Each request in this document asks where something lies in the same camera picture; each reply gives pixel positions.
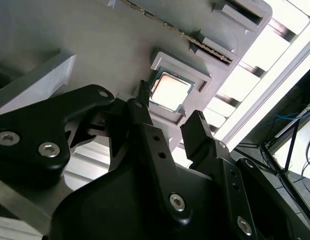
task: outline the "blue cable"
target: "blue cable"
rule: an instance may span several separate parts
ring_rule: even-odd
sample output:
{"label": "blue cable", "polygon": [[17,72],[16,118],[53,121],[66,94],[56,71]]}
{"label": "blue cable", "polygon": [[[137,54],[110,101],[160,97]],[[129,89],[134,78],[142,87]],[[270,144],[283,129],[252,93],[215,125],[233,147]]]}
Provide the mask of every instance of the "blue cable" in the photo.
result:
{"label": "blue cable", "polygon": [[[287,118],[287,117],[290,117],[290,116],[293,116],[293,115],[296,115],[296,114],[299,114],[298,112],[294,112],[294,113],[291,113],[291,114],[289,114],[289,115],[286,115],[286,116],[284,116],[285,118]],[[271,124],[271,123],[273,123],[273,122],[276,122],[276,121],[278,121],[278,120],[282,120],[283,118],[277,118],[277,119],[275,119],[275,120],[273,120],[273,121],[269,121],[268,123],[266,123],[266,124],[264,124],[264,125],[262,125],[262,126],[259,126],[260,128],[262,128],[262,127],[265,127],[265,126],[267,126],[267,125],[269,125],[269,124]]]}
{"label": "blue cable", "polygon": [[286,120],[298,120],[298,119],[303,119],[303,118],[306,118],[310,115],[310,113],[306,113],[305,115],[303,116],[300,116],[300,117],[287,117],[287,116],[281,116],[281,115],[278,115],[276,113],[274,113],[274,115],[280,119],[286,119]]}

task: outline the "white panel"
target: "white panel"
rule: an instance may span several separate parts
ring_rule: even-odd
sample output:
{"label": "white panel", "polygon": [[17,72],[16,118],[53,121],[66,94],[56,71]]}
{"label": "white panel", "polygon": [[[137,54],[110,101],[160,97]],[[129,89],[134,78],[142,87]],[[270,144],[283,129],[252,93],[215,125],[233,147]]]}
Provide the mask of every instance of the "white panel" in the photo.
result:
{"label": "white panel", "polygon": [[98,160],[105,164],[110,164],[110,149],[97,142],[90,142],[76,148],[75,153],[82,154],[89,158]]}
{"label": "white panel", "polygon": [[226,121],[225,117],[208,108],[204,109],[203,114],[206,119],[206,122],[210,125],[213,125],[216,128],[220,128]]}
{"label": "white panel", "polygon": [[73,191],[76,191],[77,189],[80,189],[81,187],[89,183],[88,181],[80,180],[67,174],[64,174],[64,179],[66,185]]}
{"label": "white panel", "polygon": [[235,107],[216,97],[213,97],[213,99],[207,105],[207,108],[223,115],[224,117],[229,117],[235,111]]}
{"label": "white panel", "polygon": [[310,24],[214,136],[232,151],[310,69]]}
{"label": "white panel", "polygon": [[242,102],[259,82],[260,78],[241,66],[235,67],[219,92],[225,96]]}
{"label": "white panel", "polygon": [[0,240],[41,240],[39,232],[25,222],[0,217]]}
{"label": "white panel", "polygon": [[267,26],[242,58],[251,67],[268,71],[289,47],[290,43]]}
{"label": "white panel", "polygon": [[273,18],[290,29],[295,34],[300,34],[309,22],[309,18],[298,8],[286,0],[264,0],[273,9]]}
{"label": "white panel", "polygon": [[192,161],[187,159],[185,150],[180,147],[176,147],[171,155],[175,163],[178,163],[185,168],[188,168],[192,164]]}
{"label": "white panel", "polygon": [[70,158],[66,170],[92,180],[95,180],[108,172],[107,169],[74,157]]}
{"label": "white panel", "polygon": [[294,4],[297,8],[310,16],[310,0],[288,0]]}

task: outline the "gray surface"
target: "gray surface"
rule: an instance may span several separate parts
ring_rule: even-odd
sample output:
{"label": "gray surface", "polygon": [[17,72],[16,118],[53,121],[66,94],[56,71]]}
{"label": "gray surface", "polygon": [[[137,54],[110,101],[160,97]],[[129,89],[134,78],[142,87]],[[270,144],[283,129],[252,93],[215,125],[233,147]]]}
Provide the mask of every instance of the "gray surface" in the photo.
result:
{"label": "gray surface", "polygon": [[98,0],[100,3],[104,4],[107,7],[114,8],[116,0]]}
{"label": "gray surface", "polygon": [[[270,15],[265,2],[253,2]],[[134,3],[188,34],[201,32],[240,58],[257,37],[255,32],[246,31],[227,17],[212,13],[213,1],[135,0]],[[178,34],[119,0],[114,9],[98,0],[7,0],[0,1],[0,8],[7,9],[9,15],[6,29],[10,29],[11,52],[62,48],[77,54],[66,91],[97,84],[114,95],[132,94],[141,79],[150,79],[156,49],[163,49],[212,77],[209,90],[194,101],[199,109],[207,106],[230,74],[204,62]],[[170,143],[177,146],[181,134],[169,125],[163,130],[169,138],[175,137]]]}
{"label": "gray surface", "polygon": [[8,185],[0,180],[0,204],[43,235],[49,232],[54,211],[71,192],[63,177],[47,190]]}
{"label": "gray surface", "polygon": [[48,99],[67,83],[76,56],[62,52],[0,89],[0,115]]}
{"label": "gray surface", "polygon": [[256,5],[254,1],[237,0],[237,4],[240,6],[240,8],[246,10],[257,18],[260,18],[260,21],[251,21],[247,18],[249,16],[243,16],[237,11],[236,7],[227,2],[216,4],[213,11],[219,12],[227,18],[237,22],[239,25],[243,26],[243,28],[254,31],[256,33],[260,32],[264,28],[265,24],[268,23],[268,19],[265,17],[268,14],[265,12],[265,9]]}
{"label": "gray surface", "polygon": [[0,59],[10,52],[11,21],[6,0],[0,0]]}
{"label": "gray surface", "polygon": [[229,65],[224,64],[223,62],[219,61],[218,59],[210,56],[203,50],[200,50],[195,44],[192,44],[191,50],[194,52],[194,54],[201,59],[203,59],[206,63],[210,63],[212,65],[216,65],[216,67],[222,69],[225,72],[230,72],[232,71],[239,63],[240,58],[234,54],[233,52],[219,46],[215,42],[211,41],[209,38],[205,37],[201,33],[198,35],[198,39],[200,40],[201,43],[205,44],[206,46],[211,46],[213,49],[218,51],[219,53],[223,54],[227,58],[232,60],[232,63]]}

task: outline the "black metal bracket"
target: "black metal bracket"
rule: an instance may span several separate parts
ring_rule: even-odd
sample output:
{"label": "black metal bracket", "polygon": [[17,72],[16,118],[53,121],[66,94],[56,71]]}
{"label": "black metal bracket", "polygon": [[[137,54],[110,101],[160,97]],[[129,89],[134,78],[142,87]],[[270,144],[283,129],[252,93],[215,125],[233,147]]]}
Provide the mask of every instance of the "black metal bracket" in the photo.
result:
{"label": "black metal bracket", "polygon": [[299,208],[300,212],[303,214],[303,216],[305,217],[306,221],[310,225],[310,207],[307,205],[307,203],[302,198],[300,193],[296,190],[296,188],[295,188],[294,184],[292,183],[292,181],[288,178],[289,166],[290,166],[290,162],[291,162],[291,157],[292,157],[292,153],[293,153],[293,149],[294,149],[295,140],[296,140],[296,137],[297,137],[297,132],[298,132],[298,128],[299,128],[299,122],[300,121],[297,120],[287,131],[285,131],[281,135],[281,136],[283,136],[285,133],[287,133],[288,131],[293,129],[292,139],[291,139],[291,142],[290,142],[290,145],[289,145],[289,150],[288,150],[287,159],[286,159],[286,163],[285,163],[285,167],[284,168],[282,168],[278,164],[278,162],[273,158],[273,156],[269,152],[266,144],[260,145],[259,148],[265,154],[265,160],[266,160],[268,166],[263,164],[263,163],[261,163],[257,159],[253,158],[249,154],[239,150],[237,147],[234,149],[234,151],[236,151],[239,154],[243,155],[245,158],[247,158],[250,161],[254,162],[256,165],[259,165],[265,171],[267,171],[267,172],[275,175],[276,177],[278,177],[278,179],[282,183],[283,187],[288,192],[288,194],[291,196],[291,198],[294,200],[294,202],[296,203],[296,205]]}
{"label": "black metal bracket", "polygon": [[257,240],[241,172],[226,145],[213,138],[201,111],[193,112],[182,125],[181,132],[187,158],[193,161],[190,168],[212,177],[219,186],[230,229],[239,239]]}
{"label": "black metal bracket", "polygon": [[150,84],[147,81],[141,80],[139,82],[138,94],[137,94],[136,100],[140,104],[146,105],[147,107],[149,107],[150,106],[150,94],[151,94]]}
{"label": "black metal bracket", "polygon": [[240,169],[256,228],[266,239],[310,239],[310,231],[257,165],[248,158],[236,162]]}
{"label": "black metal bracket", "polygon": [[[127,101],[126,113],[126,119],[130,122],[129,144],[138,146],[138,152],[134,154],[139,155],[141,164],[150,173],[152,188],[155,190],[159,207],[164,215],[163,219],[174,228],[187,225],[191,220],[192,206],[183,194],[180,177],[162,130],[153,126],[147,105],[136,99]],[[172,206],[170,200],[173,194],[182,198],[183,210],[179,211]]]}
{"label": "black metal bracket", "polygon": [[[94,138],[81,131],[81,121],[90,111],[107,111],[113,101],[108,90],[89,85],[0,115],[0,137],[3,132],[12,132],[19,138],[10,146],[0,144],[0,179],[41,187],[56,183],[77,136],[82,135],[79,142]],[[41,155],[39,147],[43,143],[56,144],[58,155]]]}

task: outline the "black cable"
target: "black cable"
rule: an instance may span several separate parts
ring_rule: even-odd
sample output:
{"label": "black cable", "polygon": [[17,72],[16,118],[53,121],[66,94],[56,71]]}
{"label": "black cable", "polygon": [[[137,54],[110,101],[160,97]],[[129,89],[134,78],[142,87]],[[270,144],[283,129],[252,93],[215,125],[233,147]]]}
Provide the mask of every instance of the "black cable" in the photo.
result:
{"label": "black cable", "polygon": [[267,162],[267,160],[266,160],[265,157],[264,157],[263,150],[262,150],[262,149],[259,149],[259,152],[260,152],[261,157],[263,158],[263,163],[264,163],[264,164],[266,163],[266,164],[270,167],[270,164]]}
{"label": "black cable", "polygon": [[306,147],[306,151],[305,151],[305,156],[306,156],[306,161],[309,163],[310,165],[310,162],[309,162],[309,151],[310,151],[310,141],[308,142],[307,144],[307,147]]}
{"label": "black cable", "polygon": [[[300,101],[300,102],[295,101],[295,99],[297,99],[297,98],[300,97],[300,96],[302,97],[302,98],[301,98],[301,101]],[[298,95],[298,96],[294,97],[293,99],[290,97],[289,94],[286,94],[285,97],[286,97],[290,102],[292,102],[292,103],[294,103],[294,104],[299,104],[299,105],[302,105],[302,106],[308,106],[307,104],[304,104],[304,103],[303,103],[303,102],[304,102],[304,95],[303,95],[303,94]]]}
{"label": "black cable", "polygon": [[277,119],[278,119],[278,118],[275,117],[275,119],[274,119],[274,121],[273,121],[273,123],[272,123],[272,125],[271,125],[271,127],[270,127],[270,129],[269,129],[269,131],[268,131],[268,133],[267,133],[267,135],[266,135],[266,136],[264,137],[264,139],[261,141],[262,144],[265,143],[266,139],[269,137],[269,135],[271,134],[272,130],[274,129],[275,123],[276,123],[276,120],[277,120]]}
{"label": "black cable", "polygon": [[307,159],[307,164],[306,164],[306,162],[305,162],[304,167],[303,167],[303,169],[302,169],[302,171],[301,171],[301,182],[303,183],[303,185],[304,185],[304,187],[306,188],[306,190],[310,193],[309,188],[306,186],[306,184],[305,184],[305,182],[304,182],[304,171],[305,171],[305,169],[306,169],[309,165],[310,165],[310,160]]}

